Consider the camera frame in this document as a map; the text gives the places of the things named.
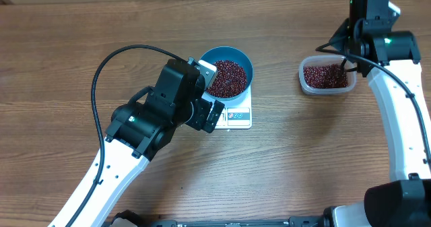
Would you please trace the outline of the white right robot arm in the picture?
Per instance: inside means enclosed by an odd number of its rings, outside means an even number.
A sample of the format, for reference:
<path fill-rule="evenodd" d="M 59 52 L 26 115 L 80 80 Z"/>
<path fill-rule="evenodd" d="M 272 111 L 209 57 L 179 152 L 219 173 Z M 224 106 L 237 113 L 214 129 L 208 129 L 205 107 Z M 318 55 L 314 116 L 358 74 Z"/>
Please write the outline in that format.
<path fill-rule="evenodd" d="M 430 115 L 416 38 L 392 30 L 400 15 L 390 0 L 350 0 L 349 18 L 331 38 L 368 80 L 390 158 L 389 183 L 369 188 L 359 203 L 335 207 L 334 226 L 430 225 Z"/>

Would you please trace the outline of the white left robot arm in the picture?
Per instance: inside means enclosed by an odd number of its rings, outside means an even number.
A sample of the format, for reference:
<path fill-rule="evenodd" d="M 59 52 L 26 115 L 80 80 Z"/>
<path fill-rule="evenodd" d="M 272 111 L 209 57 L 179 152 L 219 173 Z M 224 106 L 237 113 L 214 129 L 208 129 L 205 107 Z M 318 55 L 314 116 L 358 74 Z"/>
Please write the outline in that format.
<path fill-rule="evenodd" d="M 224 104 L 203 99 L 218 70 L 204 60 L 171 59 L 155 87 L 118 107 L 104 147 L 51 226 L 101 226 L 125 189 L 144 171 L 178 127 L 212 133 Z"/>

